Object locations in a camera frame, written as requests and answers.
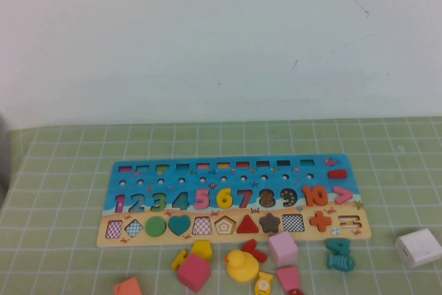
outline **pink cube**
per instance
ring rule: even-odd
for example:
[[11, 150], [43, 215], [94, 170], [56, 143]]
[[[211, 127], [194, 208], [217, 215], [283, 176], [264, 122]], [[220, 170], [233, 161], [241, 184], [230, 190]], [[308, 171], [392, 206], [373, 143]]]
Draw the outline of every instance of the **pink cube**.
[[288, 231], [271, 236], [269, 249], [278, 267], [296, 263], [298, 259], [298, 246]]
[[199, 256], [191, 253], [178, 269], [177, 275], [178, 280], [180, 280], [184, 286], [198, 293], [210, 278], [210, 264]]
[[289, 266], [276, 271], [276, 276], [285, 293], [300, 288], [299, 272], [296, 266]]

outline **pink block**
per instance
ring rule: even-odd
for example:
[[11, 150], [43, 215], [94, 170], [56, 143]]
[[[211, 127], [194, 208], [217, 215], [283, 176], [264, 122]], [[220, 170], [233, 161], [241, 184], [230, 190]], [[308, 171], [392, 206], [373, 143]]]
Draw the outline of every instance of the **pink block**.
[[295, 263], [298, 259], [298, 246], [288, 231], [271, 236], [269, 249], [278, 267]]
[[184, 286], [198, 293], [210, 278], [210, 264], [199, 256], [190, 254], [184, 263], [181, 264], [177, 275], [178, 280]]
[[296, 266], [279, 269], [276, 271], [276, 276], [285, 293], [290, 292], [292, 289], [300, 288], [299, 272]]
[[333, 192], [339, 195], [334, 201], [336, 204], [342, 204], [353, 198], [353, 193], [350, 190], [338, 186], [333, 187]]

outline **shape sorter board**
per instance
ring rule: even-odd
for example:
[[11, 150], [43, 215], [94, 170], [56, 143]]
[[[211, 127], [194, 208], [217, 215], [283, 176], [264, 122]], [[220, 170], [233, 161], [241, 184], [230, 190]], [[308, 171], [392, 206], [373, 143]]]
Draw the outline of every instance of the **shape sorter board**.
[[99, 247], [371, 236], [347, 155], [116, 162]]

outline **plus sign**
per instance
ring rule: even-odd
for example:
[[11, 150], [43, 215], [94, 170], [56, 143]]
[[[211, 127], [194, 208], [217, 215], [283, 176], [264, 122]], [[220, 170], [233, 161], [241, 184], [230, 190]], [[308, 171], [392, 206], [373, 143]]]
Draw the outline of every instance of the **plus sign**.
[[310, 225], [317, 226], [318, 230], [324, 232], [327, 226], [332, 224], [332, 219], [330, 217], [324, 217], [321, 211], [315, 213], [314, 217], [310, 218]]

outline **gray object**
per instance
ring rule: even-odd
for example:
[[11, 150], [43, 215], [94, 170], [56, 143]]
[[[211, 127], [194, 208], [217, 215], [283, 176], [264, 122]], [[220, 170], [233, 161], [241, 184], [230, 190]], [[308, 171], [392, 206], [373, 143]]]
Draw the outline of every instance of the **gray object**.
[[11, 180], [11, 149], [8, 130], [0, 117], [0, 207], [5, 200]]

